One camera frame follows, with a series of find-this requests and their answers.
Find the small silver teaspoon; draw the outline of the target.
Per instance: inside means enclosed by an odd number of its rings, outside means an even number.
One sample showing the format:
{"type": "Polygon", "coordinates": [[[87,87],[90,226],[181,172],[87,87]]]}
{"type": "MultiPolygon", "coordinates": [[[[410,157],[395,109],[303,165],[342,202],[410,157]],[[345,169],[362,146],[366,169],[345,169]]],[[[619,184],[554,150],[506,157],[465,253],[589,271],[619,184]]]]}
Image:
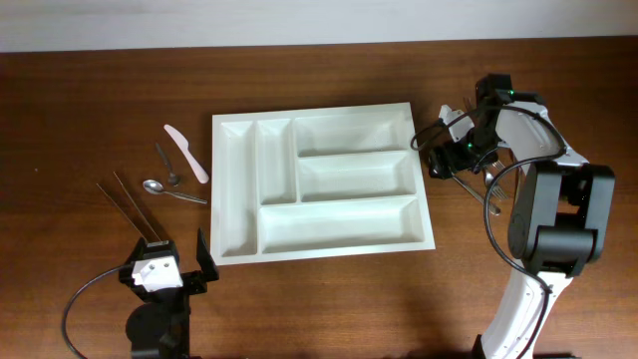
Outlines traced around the small silver teaspoon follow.
{"type": "Polygon", "coordinates": [[[175,198],[179,198],[179,199],[183,199],[183,200],[187,200],[191,202],[196,202],[200,204],[207,204],[207,201],[205,199],[198,198],[196,196],[189,195],[189,194],[184,194],[181,192],[166,190],[159,181],[154,179],[146,179],[143,182],[143,188],[147,192],[152,194],[168,194],[175,198]]]}

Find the white plastic cutlery tray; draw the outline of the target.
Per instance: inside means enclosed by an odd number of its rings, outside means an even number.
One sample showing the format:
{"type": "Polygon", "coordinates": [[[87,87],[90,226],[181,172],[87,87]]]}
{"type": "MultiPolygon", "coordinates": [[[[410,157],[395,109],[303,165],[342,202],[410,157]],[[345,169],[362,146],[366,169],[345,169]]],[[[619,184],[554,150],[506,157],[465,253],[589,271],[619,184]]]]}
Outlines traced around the white plastic cutlery tray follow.
{"type": "Polygon", "coordinates": [[[212,118],[220,265],[430,250],[407,103],[212,118]]]}

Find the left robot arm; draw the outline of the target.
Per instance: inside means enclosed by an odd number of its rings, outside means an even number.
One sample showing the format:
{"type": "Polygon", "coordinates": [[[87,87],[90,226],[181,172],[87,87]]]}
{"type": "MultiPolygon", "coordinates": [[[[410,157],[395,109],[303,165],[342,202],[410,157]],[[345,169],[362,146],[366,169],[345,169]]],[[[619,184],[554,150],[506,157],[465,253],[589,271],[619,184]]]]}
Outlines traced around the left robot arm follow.
{"type": "Polygon", "coordinates": [[[190,356],[190,303],[192,296],[207,291],[219,279],[217,266],[200,229],[196,239],[199,269],[182,273],[172,240],[148,242],[141,238],[119,271],[119,282],[143,304],[126,323],[133,358],[190,356]]]}

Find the pink plastic knife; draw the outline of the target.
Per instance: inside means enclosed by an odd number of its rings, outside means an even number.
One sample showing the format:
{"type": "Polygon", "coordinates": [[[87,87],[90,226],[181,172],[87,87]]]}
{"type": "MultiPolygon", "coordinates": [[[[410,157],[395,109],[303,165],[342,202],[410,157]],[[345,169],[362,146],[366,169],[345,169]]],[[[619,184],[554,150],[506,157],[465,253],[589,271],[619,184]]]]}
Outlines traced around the pink plastic knife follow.
{"type": "Polygon", "coordinates": [[[206,172],[206,170],[203,168],[203,166],[197,161],[194,155],[190,152],[189,142],[187,138],[175,127],[169,124],[165,124],[163,128],[167,132],[167,134],[173,139],[177,147],[180,149],[180,151],[184,155],[186,161],[190,165],[193,171],[193,174],[195,175],[195,178],[198,180],[198,182],[208,183],[210,180],[210,177],[208,173],[206,172]]]}

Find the small dark teaspoon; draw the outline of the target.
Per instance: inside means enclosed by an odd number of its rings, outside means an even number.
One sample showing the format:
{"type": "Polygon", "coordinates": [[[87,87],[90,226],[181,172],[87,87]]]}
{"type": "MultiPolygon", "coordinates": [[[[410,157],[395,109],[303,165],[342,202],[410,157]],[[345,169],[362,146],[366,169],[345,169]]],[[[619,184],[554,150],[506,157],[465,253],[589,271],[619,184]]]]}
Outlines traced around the small dark teaspoon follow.
{"type": "Polygon", "coordinates": [[[172,168],[172,165],[169,161],[168,156],[165,154],[165,152],[163,151],[163,149],[161,148],[159,143],[155,143],[155,147],[156,150],[159,153],[159,156],[164,164],[164,166],[167,169],[168,175],[167,175],[167,182],[172,185],[172,186],[178,186],[180,184],[180,176],[178,176],[172,168]]]}

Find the large silver spoon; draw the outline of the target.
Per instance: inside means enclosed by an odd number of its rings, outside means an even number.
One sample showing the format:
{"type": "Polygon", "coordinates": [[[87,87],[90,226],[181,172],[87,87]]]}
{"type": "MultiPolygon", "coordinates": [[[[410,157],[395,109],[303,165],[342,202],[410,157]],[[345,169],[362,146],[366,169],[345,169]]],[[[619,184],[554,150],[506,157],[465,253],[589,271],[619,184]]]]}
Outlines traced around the large silver spoon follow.
{"type": "MultiPolygon", "coordinates": [[[[515,154],[513,153],[513,151],[509,151],[509,158],[511,159],[511,162],[517,163],[518,159],[516,158],[515,154]]],[[[522,184],[525,180],[526,174],[523,170],[523,168],[517,168],[514,171],[514,192],[513,192],[513,201],[517,202],[518,198],[519,198],[519,193],[522,187],[522,184]]]]}
{"type": "MultiPolygon", "coordinates": [[[[465,182],[464,180],[458,178],[457,176],[452,176],[452,179],[459,184],[462,188],[464,188],[472,197],[474,197],[477,201],[484,203],[485,199],[484,196],[482,194],[480,194],[478,191],[476,191],[473,187],[471,187],[467,182],[465,182]]],[[[501,214],[501,209],[494,205],[491,201],[489,201],[487,203],[487,210],[489,213],[493,214],[493,215],[500,215],[501,214]]]]}

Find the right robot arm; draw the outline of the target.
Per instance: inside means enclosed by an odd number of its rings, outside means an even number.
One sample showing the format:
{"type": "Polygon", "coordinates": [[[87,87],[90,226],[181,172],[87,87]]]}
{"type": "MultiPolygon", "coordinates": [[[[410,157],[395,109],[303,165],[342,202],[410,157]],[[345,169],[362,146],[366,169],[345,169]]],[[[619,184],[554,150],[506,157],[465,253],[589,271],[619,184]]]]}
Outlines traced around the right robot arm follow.
{"type": "Polygon", "coordinates": [[[440,180],[478,173],[497,162],[498,150],[511,152],[511,165],[494,176],[480,200],[489,215],[498,183],[516,174],[508,248],[493,246],[512,272],[494,320],[471,354],[530,358],[558,296],[602,253],[615,174],[578,154],[551,122],[542,98],[515,90],[510,76],[480,79],[476,100],[462,112],[442,107],[434,127],[448,133],[448,141],[411,147],[428,149],[429,174],[440,180]]]}

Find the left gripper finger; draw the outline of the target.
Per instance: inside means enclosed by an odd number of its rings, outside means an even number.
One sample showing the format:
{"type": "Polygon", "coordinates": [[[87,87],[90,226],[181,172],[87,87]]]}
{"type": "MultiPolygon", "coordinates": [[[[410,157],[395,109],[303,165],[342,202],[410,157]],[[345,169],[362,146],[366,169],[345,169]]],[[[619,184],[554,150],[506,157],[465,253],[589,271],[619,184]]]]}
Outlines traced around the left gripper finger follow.
{"type": "Polygon", "coordinates": [[[142,272],[155,270],[179,269],[179,255],[172,240],[148,242],[140,238],[131,254],[126,259],[129,271],[132,271],[138,261],[142,261],[142,272]]]}
{"type": "Polygon", "coordinates": [[[205,234],[201,228],[197,231],[196,261],[199,264],[200,276],[203,280],[210,282],[219,279],[217,266],[206,245],[205,234]]]}

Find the silver fork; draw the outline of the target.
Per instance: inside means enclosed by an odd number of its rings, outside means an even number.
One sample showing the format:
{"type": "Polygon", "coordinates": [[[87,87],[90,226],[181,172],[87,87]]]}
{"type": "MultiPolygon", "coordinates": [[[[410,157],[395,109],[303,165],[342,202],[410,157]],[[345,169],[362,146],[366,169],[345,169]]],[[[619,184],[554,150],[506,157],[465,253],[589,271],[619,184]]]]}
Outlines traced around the silver fork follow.
{"type": "MultiPolygon", "coordinates": [[[[483,182],[485,187],[490,187],[494,180],[494,175],[487,168],[483,168],[481,172],[483,175],[483,182]]],[[[506,192],[502,189],[502,187],[499,184],[496,184],[493,187],[491,193],[499,200],[508,199],[506,192]]]]}
{"type": "MultiPolygon", "coordinates": [[[[469,97],[463,97],[463,103],[467,112],[470,112],[475,108],[472,104],[472,100],[469,97]]],[[[470,168],[470,171],[474,175],[476,175],[479,171],[486,167],[495,167],[499,169],[499,166],[497,165],[497,163],[499,162],[499,157],[497,156],[496,151],[497,149],[493,149],[491,152],[486,154],[474,166],[470,168]]]]}

